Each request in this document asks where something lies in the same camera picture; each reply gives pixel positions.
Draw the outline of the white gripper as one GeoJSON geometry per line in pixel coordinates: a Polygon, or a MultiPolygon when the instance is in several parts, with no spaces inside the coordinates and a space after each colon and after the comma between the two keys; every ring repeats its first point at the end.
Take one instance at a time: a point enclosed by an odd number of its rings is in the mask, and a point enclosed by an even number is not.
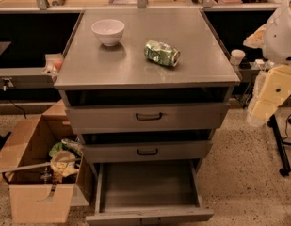
{"type": "Polygon", "coordinates": [[[247,122],[262,126],[291,95],[291,66],[280,65],[256,77],[248,105],[247,122]]]}

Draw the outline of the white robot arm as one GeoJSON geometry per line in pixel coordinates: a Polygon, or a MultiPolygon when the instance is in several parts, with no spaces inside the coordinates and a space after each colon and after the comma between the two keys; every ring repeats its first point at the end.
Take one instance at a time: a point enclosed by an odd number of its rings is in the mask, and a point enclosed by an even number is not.
{"type": "Polygon", "coordinates": [[[274,66],[256,76],[248,105],[247,122],[262,126],[291,95],[291,0],[284,0],[267,22],[243,44],[261,48],[263,57],[274,66]]]}

